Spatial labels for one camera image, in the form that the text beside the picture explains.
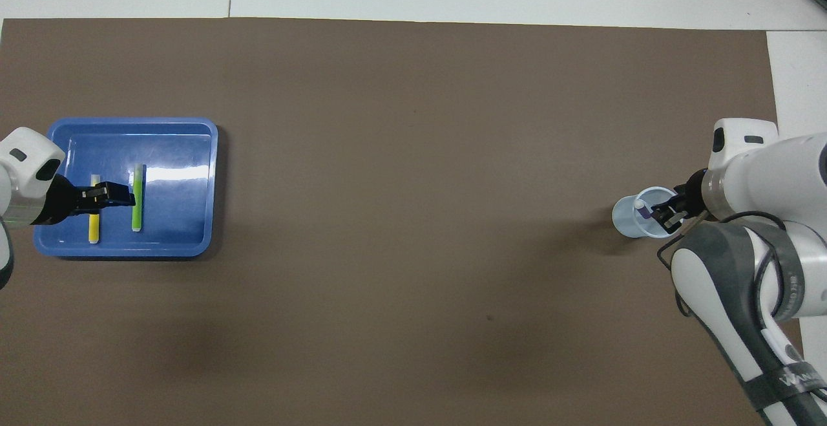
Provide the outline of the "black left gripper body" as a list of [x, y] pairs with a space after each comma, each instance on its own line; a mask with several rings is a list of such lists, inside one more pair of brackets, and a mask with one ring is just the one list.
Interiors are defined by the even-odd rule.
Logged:
[[33, 226], [56, 225], [68, 217], [77, 216], [82, 191], [71, 184], [65, 176], [54, 175], [45, 194], [43, 208], [33, 220]]

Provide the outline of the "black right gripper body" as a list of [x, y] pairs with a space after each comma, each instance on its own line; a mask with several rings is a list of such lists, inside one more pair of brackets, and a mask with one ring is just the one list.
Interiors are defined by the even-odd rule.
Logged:
[[673, 210], [679, 214], [680, 219], [699, 217], [708, 211], [703, 198], [706, 173], [707, 169], [699, 169], [684, 184], [674, 187], [676, 200]]

